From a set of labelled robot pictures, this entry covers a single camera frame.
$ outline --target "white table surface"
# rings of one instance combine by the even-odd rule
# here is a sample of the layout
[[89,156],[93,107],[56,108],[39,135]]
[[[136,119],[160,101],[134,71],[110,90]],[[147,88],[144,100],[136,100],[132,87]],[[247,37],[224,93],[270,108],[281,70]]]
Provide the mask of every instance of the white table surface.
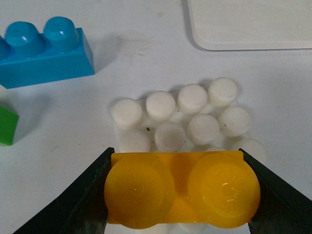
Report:
[[[0,147],[1,234],[55,199],[106,148],[118,151],[109,113],[114,101],[217,77],[239,84],[238,102],[253,117],[251,134],[265,145],[268,168],[312,199],[312,50],[201,49],[184,0],[3,0],[0,35],[18,20],[42,32],[53,16],[83,28],[96,74],[0,87],[0,105],[20,116],[14,145]],[[107,228],[108,234],[127,231]]]

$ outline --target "green toy block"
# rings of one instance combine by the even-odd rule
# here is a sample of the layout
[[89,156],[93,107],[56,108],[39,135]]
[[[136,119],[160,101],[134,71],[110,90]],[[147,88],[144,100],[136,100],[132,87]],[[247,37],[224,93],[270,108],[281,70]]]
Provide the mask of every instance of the green toy block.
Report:
[[0,106],[0,146],[12,145],[19,116]]

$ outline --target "yellow toy brick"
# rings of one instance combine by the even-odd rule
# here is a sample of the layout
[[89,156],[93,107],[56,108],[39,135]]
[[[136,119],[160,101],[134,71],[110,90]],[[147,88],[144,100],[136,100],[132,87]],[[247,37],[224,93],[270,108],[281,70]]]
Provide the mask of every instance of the yellow toy brick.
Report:
[[234,228],[251,220],[260,186],[241,151],[116,153],[104,188],[108,222]]

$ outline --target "white tray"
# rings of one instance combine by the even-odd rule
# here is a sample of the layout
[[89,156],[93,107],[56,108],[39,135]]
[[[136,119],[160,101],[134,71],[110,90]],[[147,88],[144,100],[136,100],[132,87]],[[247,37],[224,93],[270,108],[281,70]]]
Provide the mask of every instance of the white tray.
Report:
[[312,48],[311,0],[188,0],[195,42],[208,50]]

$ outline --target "blue lego block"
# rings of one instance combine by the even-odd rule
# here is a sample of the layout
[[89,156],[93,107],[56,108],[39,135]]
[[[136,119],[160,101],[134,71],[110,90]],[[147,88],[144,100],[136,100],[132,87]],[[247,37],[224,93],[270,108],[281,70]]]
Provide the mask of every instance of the blue lego block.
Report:
[[63,17],[39,34],[27,22],[12,23],[0,37],[0,84],[16,88],[93,75],[93,54],[81,28]]

